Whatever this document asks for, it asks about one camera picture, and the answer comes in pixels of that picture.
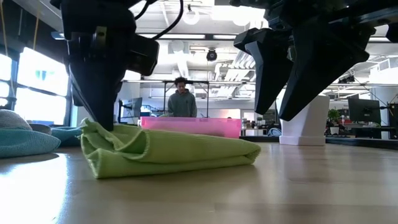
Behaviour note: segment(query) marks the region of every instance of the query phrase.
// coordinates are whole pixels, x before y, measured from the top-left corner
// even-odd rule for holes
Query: folded cloth
[[[38,131],[0,128],[0,158],[30,156],[54,151],[61,140]]]
[[[81,146],[96,178],[166,174],[252,164],[260,146],[240,139],[83,121]]]
[[[52,128],[51,131],[52,136],[61,140],[60,147],[80,146],[80,140],[77,138],[81,135],[80,128],[59,127]]]

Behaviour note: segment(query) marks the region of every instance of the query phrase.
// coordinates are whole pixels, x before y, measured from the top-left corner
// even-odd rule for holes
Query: ceiling
[[[14,0],[24,9],[36,15],[39,11],[40,19],[62,32],[60,11],[50,5],[50,0]],[[184,1],[185,12],[183,19],[172,29],[169,34],[238,34],[251,27],[265,27],[267,22],[263,20],[264,11],[248,11],[242,7],[219,6],[220,0]],[[191,5],[192,12],[188,12],[187,6]],[[144,1],[130,8],[136,15],[144,5]],[[164,30],[172,23],[179,10],[176,0],[157,1],[149,6],[146,13],[136,22],[137,33],[156,34]],[[374,37],[385,37],[387,26],[376,28]],[[160,40],[160,52],[158,64],[150,78],[157,80],[172,80],[182,75],[192,80],[223,80],[223,81],[255,81],[253,72],[253,59],[239,52],[233,47],[232,40],[178,40],[183,42],[184,50],[174,52],[175,40]],[[218,58],[215,62],[208,62],[206,55],[208,49],[215,49]],[[368,62],[355,65],[350,72],[361,82],[369,81],[370,68],[377,66],[388,57],[398,55],[398,44],[370,42],[366,48],[371,55]],[[212,86],[211,96],[236,95],[254,96],[254,85]],[[163,88],[163,84],[142,84],[142,88]],[[198,93],[204,90],[195,88]],[[349,95],[363,91],[363,87],[338,88],[333,92]]]

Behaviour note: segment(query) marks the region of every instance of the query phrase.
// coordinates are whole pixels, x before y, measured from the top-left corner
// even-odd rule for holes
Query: camera
[[[214,62],[217,59],[217,53],[215,49],[209,49],[209,52],[207,53],[207,61],[209,62]]]

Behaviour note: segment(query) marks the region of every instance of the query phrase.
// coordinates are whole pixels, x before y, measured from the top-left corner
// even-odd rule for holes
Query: white pedestal
[[[328,117],[330,98],[317,96],[291,121],[281,120],[281,144],[294,146],[324,146],[325,124]],[[277,100],[280,110],[282,99]]]

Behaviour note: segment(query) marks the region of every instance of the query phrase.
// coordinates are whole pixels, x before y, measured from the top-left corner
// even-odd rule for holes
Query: green towel
[[[151,175],[252,164],[260,146],[240,139],[83,121],[81,146],[96,178]]]

